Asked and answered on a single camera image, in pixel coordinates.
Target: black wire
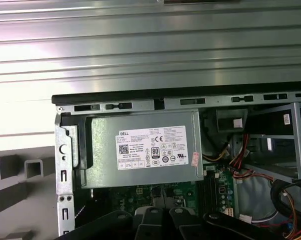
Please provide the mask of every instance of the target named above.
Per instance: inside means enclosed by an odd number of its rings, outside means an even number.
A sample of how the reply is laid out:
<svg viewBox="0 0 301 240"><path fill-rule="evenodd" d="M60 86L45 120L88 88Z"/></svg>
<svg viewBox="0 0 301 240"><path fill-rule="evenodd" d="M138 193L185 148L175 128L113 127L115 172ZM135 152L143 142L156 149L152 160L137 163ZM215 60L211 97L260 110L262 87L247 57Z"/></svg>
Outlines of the black wire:
<svg viewBox="0 0 301 240"><path fill-rule="evenodd" d="M273 182L270 189L270 199L275 207L275 209L285 217L290 217L292 215L292 209L289 205L281 201L280 194L283 190L288 189L290 187L300 187L301 188L301 180L297 180L294 183L285 182L282 180L276 180ZM296 210L297 218L301 221L301 212Z"/></svg>

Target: white label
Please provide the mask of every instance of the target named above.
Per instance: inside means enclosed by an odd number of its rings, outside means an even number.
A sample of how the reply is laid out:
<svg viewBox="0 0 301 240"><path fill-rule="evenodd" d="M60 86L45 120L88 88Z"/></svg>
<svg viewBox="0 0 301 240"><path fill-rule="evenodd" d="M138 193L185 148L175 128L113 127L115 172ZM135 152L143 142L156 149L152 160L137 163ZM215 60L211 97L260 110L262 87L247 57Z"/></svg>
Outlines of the white label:
<svg viewBox="0 0 301 240"><path fill-rule="evenodd" d="M118 170L189 163L185 126L123 130L115 138Z"/></svg>
<svg viewBox="0 0 301 240"><path fill-rule="evenodd" d="M248 224L252 224L252 217L251 216L240 214L239 219L242 220L243 222L248 223Z"/></svg>
<svg viewBox="0 0 301 240"><path fill-rule="evenodd" d="M243 120L240 119L234 119L233 120L233 124L234 124L234 129L242 129L243 128Z"/></svg>
<svg viewBox="0 0 301 240"><path fill-rule="evenodd" d="M284 114L284 124L285 125L290 125L291 124L291 119L289 114Z"/></svg>

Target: gray surface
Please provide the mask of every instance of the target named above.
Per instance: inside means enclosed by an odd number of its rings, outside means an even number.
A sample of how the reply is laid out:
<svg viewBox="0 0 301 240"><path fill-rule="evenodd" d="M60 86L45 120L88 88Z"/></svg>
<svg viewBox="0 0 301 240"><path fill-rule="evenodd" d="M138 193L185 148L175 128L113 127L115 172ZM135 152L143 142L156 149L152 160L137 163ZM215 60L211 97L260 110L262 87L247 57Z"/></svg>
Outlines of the gray surface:
<svg viewBox="0 0 301 240"><path fill-rule="evenodd" d="M0 212L27 198L28 189L25 182L17 183L0 190Z"/></svg>
<svg viewBox="0 0 301 240"><path fill-rule="evenodd" d="M6 179L19 174L21 160L17 155L0 156L0 179Z"/></svg>
<svg viewBox="0 0 301 240"><path fill-rule="evenodd" d="M25 177L27 179L40 175L46 177L55 172L55 159L33 159L24 162Z"/></svg>
<svg viewBox="0 0 301 240"><path fill-rule="evenodd" d="M301 0L0 1L0 150L54 145L55 94L293 81Z"/></svg>
<svg viewBox="0 0 301 240"><path fill-rule="evenodd" d="M0 180L0 188L14 185L24 175ZM55 174L35 176L27 180L30 192L27 199L0 212L0 239L10 233L32 230L32 240L52 240L58 236Z"/></svg>
<svg viewBox="0 0 301 240"><path fill-rule="evenodd" d="M31 240L33 237L32 231L11 233L5 237L5 240Z"/></svg>
<svg viewBox="0 0 301 240"><path fill-rule="evenodd" d="M119 131L172 126L185 126L188 165L117 170L115 136L119 134ZM139 115L95 118L91 127L93 166L86 170L86 186L83 188L175 183L203 179L201 160L198 162L198 168L191 166L193 152L201 153L197 111L153 111Z"/></svg>

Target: green circuit board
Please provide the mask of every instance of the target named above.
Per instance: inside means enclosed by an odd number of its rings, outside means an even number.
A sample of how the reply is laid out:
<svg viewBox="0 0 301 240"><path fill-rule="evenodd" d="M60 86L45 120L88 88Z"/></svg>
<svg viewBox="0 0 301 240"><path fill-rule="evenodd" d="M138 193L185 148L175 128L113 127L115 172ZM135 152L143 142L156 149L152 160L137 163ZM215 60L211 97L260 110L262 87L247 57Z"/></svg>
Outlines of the green circuit board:
<svg viewBox="0 0 301 240"><path fill-rule="evenodd" d="M208 164L204 166L204 175L205 197L209 198L209 201L206 201L209 202L207 208L211 208L210 211L222 213L230 209L234 212L235 196L232 173L221 165Z"/></svg>
<svg viewBox="0 0 301 240"><path fill-rule="evenodd" d="M109 189L112 210L123 210L134 214L139 207L153 206L154 189L172 198L168 208L187 207L197 215L205 212L231 211L234 214L234 182L231 172L218 164L203 166L204 180L197 182L178 182L154 185L113 187Z"/></svg>
<svg viewBox="0 0 301 240"><path fill-rule="evenodd" d="M167 197L172 199L176 207L188 207L198 213L195 182L113 187L110 189L113 211L123 210L134 214L139 207L152 206L154 201L154 191L152 190L154 189L160 190L156 193L158 195L156 197L159 197L161 192L165 191Z"/></svg>

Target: metal bracket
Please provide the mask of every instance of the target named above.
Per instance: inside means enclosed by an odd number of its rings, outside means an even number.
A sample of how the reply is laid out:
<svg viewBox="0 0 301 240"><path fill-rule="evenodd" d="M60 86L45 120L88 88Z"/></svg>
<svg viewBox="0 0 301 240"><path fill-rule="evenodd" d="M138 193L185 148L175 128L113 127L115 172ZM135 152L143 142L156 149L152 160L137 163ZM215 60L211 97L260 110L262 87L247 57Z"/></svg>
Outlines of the metal bracket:
<svg viewBox="0 0 301 240"><path fill-rule="evenodd" d="M58 214L58 235L75 229L73 195L72 138L69 130L60 127L61 115L55 119L55 169Z"/></svg>

